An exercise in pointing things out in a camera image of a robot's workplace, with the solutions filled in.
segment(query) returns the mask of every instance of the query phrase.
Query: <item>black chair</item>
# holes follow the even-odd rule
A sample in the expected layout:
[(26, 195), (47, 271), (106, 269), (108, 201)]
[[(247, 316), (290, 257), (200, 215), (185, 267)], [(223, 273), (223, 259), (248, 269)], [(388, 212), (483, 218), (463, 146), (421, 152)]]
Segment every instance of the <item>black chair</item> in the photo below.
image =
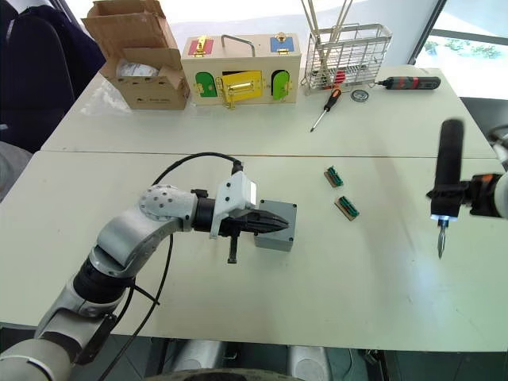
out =
[(21, 15), (2, 55), (0, 140), (38, 151), (75, 101), (60, 39), (45, 20)]

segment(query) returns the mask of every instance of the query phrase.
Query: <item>metal rack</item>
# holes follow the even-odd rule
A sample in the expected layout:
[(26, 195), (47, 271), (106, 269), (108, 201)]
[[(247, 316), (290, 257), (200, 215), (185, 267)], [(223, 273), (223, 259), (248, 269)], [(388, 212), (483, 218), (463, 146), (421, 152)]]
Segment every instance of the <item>metal rack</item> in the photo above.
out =
[(373, 83), (390, 45), (391, 31), (381, 24), (345, 25), (330, 41), (334, 28), (310, 34), (305, 70), (309, 90), (330, 89), (338, 71), (342, 87)]

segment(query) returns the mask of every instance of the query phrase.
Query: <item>white table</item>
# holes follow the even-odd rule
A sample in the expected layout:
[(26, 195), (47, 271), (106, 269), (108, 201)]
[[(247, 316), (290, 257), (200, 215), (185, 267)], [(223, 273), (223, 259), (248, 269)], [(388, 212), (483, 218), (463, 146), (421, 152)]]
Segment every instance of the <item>white table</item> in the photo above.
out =
[[(0, 204), (0, 321), (36, 325), (84, 261), (99, 230), (179, 156), (39, 152)], [(462, 210), (443, 260), (425, 193), (434, 159), (244, 157), (259, 198), (298, 204), (293, 250), (178, 233), (169, 278), (142, 334), (279, 344), (436, 351), (505, 351), (508, 222)], [(344, 187), (322, 172), (334, 165)], [(462, 177), (501, 171), (464, 160)], [(219, 159), (192, 160), (167, 183), (210, 196), (229, 175)], [(347, 195), (360, 216), (333, 205)], [(137, 277), (154, 291), (167, 242)], [(118, 327), (131, 333), (140, 296)]]
[(441, 123), (464, 119), (464, 157), (495, 157), (483, 134), (438, 69), (410, 65), (382, 67), (390, 75), (437, 75), (431, 91), (385, 90), (365, 86), (370, 98), (354, 102), (344, 93), (317, 130), (328, 91), (296, 104), (195, 106), (184, 111), (131, 110), (100, 75), (73, 105), (48, 139), (45, 151), (181, 153), (217, 151), (264, 156), (436, 157)]

